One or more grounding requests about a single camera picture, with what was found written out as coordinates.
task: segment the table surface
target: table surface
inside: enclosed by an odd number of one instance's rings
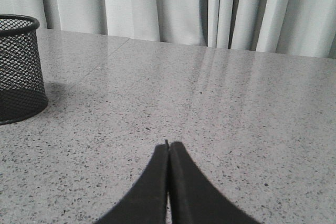
[[[0,222],[92,223],[182,141],[263,223],[336,220],[336,60],[39,29],[49,106],[0,126]]]

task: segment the white curtain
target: white curtain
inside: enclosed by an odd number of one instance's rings
[[[336,58],[336,0],[0,0],[41,27]]]

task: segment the mesh pen holder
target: mesh pen holder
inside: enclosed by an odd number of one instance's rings
[[[0,14],[0,124],[14,123],[47,105],[36,29],[39,21]]]

